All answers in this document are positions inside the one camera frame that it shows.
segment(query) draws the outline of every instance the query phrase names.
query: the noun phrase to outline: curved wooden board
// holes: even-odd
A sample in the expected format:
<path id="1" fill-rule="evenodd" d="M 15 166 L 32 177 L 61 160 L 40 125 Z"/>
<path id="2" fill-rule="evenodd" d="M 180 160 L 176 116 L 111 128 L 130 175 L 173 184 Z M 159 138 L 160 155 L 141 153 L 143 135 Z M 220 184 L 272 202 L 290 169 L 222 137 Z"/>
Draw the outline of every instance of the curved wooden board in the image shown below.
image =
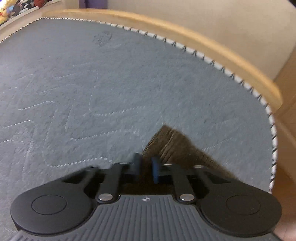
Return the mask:
<path id="1" fill-rule="evenodd" d="M 272 80 L 228 48 L 207 37 L 163 20 L 144 15 L 108 9 L 64 9 L 42 15 L 49 18 L 79 18 L 129 26 L 164 36 L 204 53 L 244 79 L 262 94 L 275 112 L 283 103 L 281 93 Z"/>

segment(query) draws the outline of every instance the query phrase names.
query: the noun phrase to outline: yellow plush toy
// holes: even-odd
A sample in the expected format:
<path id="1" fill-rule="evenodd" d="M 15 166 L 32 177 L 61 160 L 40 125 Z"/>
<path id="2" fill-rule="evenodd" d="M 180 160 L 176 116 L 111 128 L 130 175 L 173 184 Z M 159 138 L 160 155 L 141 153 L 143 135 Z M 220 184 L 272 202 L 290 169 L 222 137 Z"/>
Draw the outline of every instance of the yellow plush toy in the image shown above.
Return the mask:
<path id="1" fill-rule="evenodd" d="M 10 9 L 16 4 L 17 0 L 2 0 L 0 2 L 0 24 L 4 23 L 11 12 Z"/>

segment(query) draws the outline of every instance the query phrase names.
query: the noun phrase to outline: purple object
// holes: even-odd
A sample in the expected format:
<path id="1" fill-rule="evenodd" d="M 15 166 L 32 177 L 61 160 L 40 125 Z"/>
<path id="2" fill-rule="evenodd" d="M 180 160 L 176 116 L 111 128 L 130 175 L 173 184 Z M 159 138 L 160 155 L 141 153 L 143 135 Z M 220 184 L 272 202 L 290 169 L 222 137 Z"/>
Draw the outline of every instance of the purple object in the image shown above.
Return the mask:
<path id="1" fill-rule="evenodd" d="M 79 8 L 103 8 L 108 6 L 108 0 L 79 0 Z"/>

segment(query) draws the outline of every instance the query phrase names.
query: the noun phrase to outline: gray blanket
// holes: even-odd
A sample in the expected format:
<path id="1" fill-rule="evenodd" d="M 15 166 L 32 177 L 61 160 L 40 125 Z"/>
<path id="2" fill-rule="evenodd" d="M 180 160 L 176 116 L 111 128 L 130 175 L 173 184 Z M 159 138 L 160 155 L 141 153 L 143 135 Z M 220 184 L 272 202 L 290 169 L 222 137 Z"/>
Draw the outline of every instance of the gray blanket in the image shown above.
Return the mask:
<path id="1" fill-rule="evenodd" d="M 98 23 L 39 20 L 0 45 L 0 237 L 20 193 L 142 152 L 163 123 L 240 180 L 268 190 L 264 107 L 169 44 Z"/>

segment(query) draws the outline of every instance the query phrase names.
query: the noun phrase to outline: white wall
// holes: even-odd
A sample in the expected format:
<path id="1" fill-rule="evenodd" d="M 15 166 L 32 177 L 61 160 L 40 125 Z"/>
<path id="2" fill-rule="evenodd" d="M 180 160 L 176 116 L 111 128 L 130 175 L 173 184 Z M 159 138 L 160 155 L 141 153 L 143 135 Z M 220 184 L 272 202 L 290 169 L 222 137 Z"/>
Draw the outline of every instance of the white wall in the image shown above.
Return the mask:
<path id="1" fill-rule="evenodd" d="M 296 9 L 288 0 L 109 0 L 108 8 L 193 29 L 238 53 L 271 79 L 296 43 Z"/>

